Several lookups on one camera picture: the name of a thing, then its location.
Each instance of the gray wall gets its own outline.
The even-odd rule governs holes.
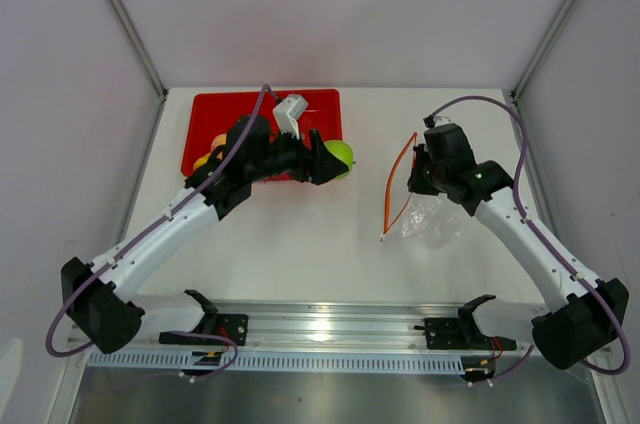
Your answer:
[[[523,102],[567,245],[631,292],[636,357],[619,378],[640,420],[640,0],[582,0]]]
[[[513,87],[560,0],[124,0],[172,86]]]
[[[0,348],[25,341],[3,422],[36,423],[60,371],[44,350],[60,266],[113,240],[155,98],[104,0],[0,9]]]

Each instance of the white table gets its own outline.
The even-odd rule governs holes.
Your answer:
[[[137,232],[183,185],[180,163],[195,95],[229,88],[171,89],[129,225]],[[194,288],[216,300],[460,303],[492,293],[514,302],[542,298],[506,248],[470,219],[441,249],[420,238],[380,242],[387,176],[413,131],[437,106],[464,94],[503,100],[497,90],[339,89],[352,174],[316,187],[294,182],[253,186],[253,196],[215,231],[178,250],[141,289],[176,294]],[[465,130],[476,159],[513,173],[518,147],[508,115],[482,102],[445,112]],[[408,178],[397,175],[396,206]],[[530,203],[526,179],[523,196]]]

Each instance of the black bracket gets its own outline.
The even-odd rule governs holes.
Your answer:
[[[438,351],[491,351],[491,338],[480,332],[473,319],[473,311],[495,296],[481,296],[458,309],[458,317],[428,317],[424,319],[424,330],[427,349]],[[515,351],[516,341],[497,336],[496,339],[505,351]]]
[[[200,358],[193,364],[195,366],[219,366],[220,360],[222,359],[221,352],[203,352],[203,351],[193,351],[191,353],[191,357]],[[189,376],[202,376],[207,374],[209,371],[201,371],[201,370],[183,370],[185,374]]]
[[[596,292],[622,323],[629,291],[618,279],[598,281]],[[533,342],[540,353],[558,369],[568,369],[618,334],[602,306],[591,294],[567,296],[569,303],[554,313],[533,319]]]
[[[213,303],[198,291],[188,289],[184,292],[198,302],[204,311],[204,316],[192,331],[194,334],[228,337],[238,347],[243,347],[246,344],[249,332],[249,316],[247,314],[220,314]],[[221,342],[216,339],[184,337],[172,332],[160,333],[159,342],[166,345],[198,347],[221,345]]]

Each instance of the orange wire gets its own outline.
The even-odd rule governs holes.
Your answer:
[[[412,143],[413,143],[413,145],[416,144],[417,139],[418,139],[418,133],[414,132],[411,135],[411,137],[409,138],[409,140],[407,141],[407,143],[402,148],[402,151],[400,151],[400,154],[396,158],[396,162],[393,163],[393,167],[391,168],[391,172],[389,173],[389,177],[387,178],[387,189],[386,189],[385,194],[384,194],[384,227],[383,227],[383,232],[382,232],[383,235],[386,234],[387,232],[389,232],[389,230],[395,225],[395,223],[398,222],[398,219],[400,219],[400,216],[402,215],[404,210],[409,205],[409,200],[411,199],[411,194],[409,194],[409,197],[407,197],[407,201],[404,203],[404,205],[402,206],[402,209],[400,209],[400,212],[395,217],[393,222],[391,224],[389,224],[389,215],[391,214],[391,185],[393,183],[393,178],[394,178],[394,176],[396,174],[396,171],[398,170],[398,166],[400,165],[400,161],[402,160],[404,155],[409,150],[409,147],[411,147],[411,144]]]
[[[500,339],[498,339],[497,337],[494,337],[493,341],[498,346],[498,357],[496,357],[496,361],[497,361],[498,359],[500,359],[502,357],[502,353],[504,352],[504,349],[502,349],[502,344],[500,344]]]
[[[229,333],[227,332],[227,330],[226,330],[224,327],[220,327],[220,328],[218,328],[218,332],[219,332],[220,334],[222,334],[222,336],[223,336],[223,337],[226,337],[227,339],[231,339],[231,338],[229,337]],[[229,344],[225,344],[225,347],[224,347],[224,351],[223,351],[223,352],[227,352],[228,350],[229,350]]]

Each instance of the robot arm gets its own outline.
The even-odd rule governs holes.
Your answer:
[[[573,256],[537,218],[523,218],[513,194],[513,180],[493,161],[476,163],[462,129],[455,124],[432,127],[415,148],[409,191],[446,193],[493,232],[522,265],[540,290],[546,307],[506,303],[482,296],[463,306],[485,336],[533,342],[542,355],[567,369],[617,338],[610,319],[580,281],[596,289],[622,322],[629,294],[618,279],[602,281]],[[571,262],[570,273],[543,245],[530,226]]]
[[[351,162],[344,162],[332,152],[336,145],[346,144],[325,143],[315,130],[309,133],[311,146],[303,143],[296,120],[306,106],[306,101],[297,95],[288,96],[276,106],[274,116],[285,132],[275,137],[269,121],[258,116],[219,178],[208,182],[221,165],[219,151],[224,154],[240,140],[249,120],[248,116],[241,118],[227,132],[225,146],[214,150],[206,164],[186,179],[184,188],[151,221],[142,238],[139,235],[135,242],[125,240],[87,264],[73,258],[63,266],[65,301],[88,279],[95,279],[67,315],[102,352],[117,351],[136,335],[157,336],[169,329],[189,331],[198,324],[207,303],[195,292],[172,300],[171,305],[162,300],[143,303],[134,296],[189,237],[219,225],[248,199],[253,182],[289,174],[299,182],[320,185],[349,172]]]

